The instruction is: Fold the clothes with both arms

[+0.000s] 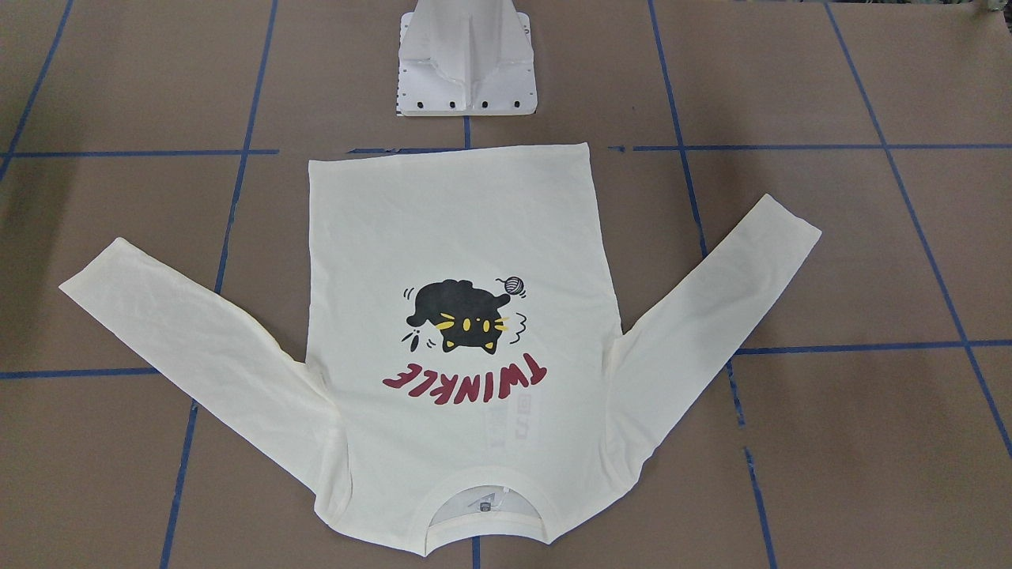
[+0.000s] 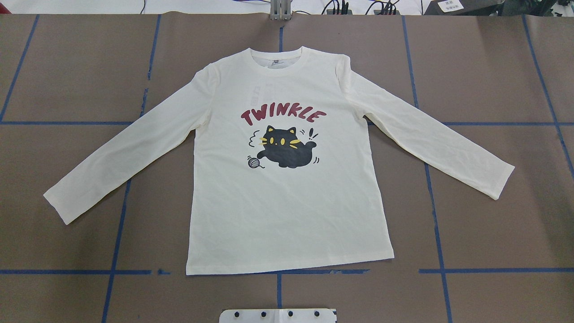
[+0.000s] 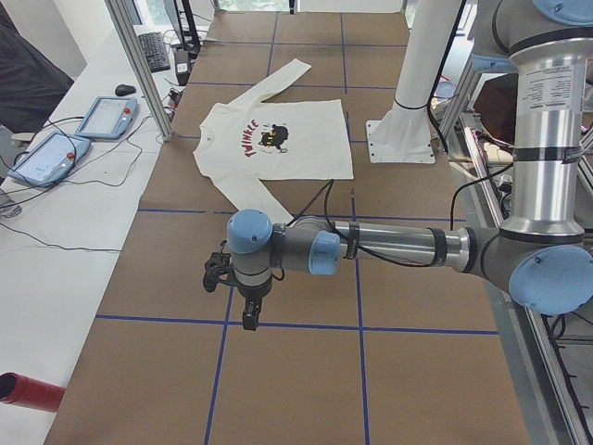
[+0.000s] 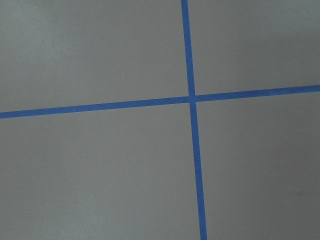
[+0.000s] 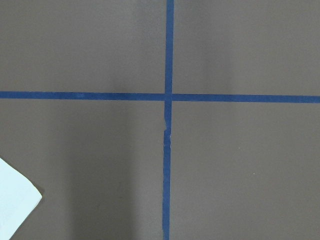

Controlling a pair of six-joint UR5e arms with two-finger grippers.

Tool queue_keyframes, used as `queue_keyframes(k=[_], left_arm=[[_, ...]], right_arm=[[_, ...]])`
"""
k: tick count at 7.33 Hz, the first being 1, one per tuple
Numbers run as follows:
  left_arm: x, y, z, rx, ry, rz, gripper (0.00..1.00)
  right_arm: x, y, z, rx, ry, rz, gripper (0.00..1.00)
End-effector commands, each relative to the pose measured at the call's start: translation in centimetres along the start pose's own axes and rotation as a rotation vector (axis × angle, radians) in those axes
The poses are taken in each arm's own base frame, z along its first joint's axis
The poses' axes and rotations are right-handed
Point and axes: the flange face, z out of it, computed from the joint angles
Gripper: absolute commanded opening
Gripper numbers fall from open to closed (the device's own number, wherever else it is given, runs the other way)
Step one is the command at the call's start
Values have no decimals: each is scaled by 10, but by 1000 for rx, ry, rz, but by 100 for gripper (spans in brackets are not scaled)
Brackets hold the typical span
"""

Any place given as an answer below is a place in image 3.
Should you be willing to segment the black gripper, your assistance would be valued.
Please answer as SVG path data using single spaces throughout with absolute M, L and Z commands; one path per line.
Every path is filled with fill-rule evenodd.
M 245 299 L 245 307 L 242 314 L 242 325 L 245 330 L 257 330 L 259 326 L 259 311 L 263 299 L 271 292 L 272 276 L 268 273 L 258 277 L 255 282 L 245 284 L 240 282 L 237 285 L 239 293 Z

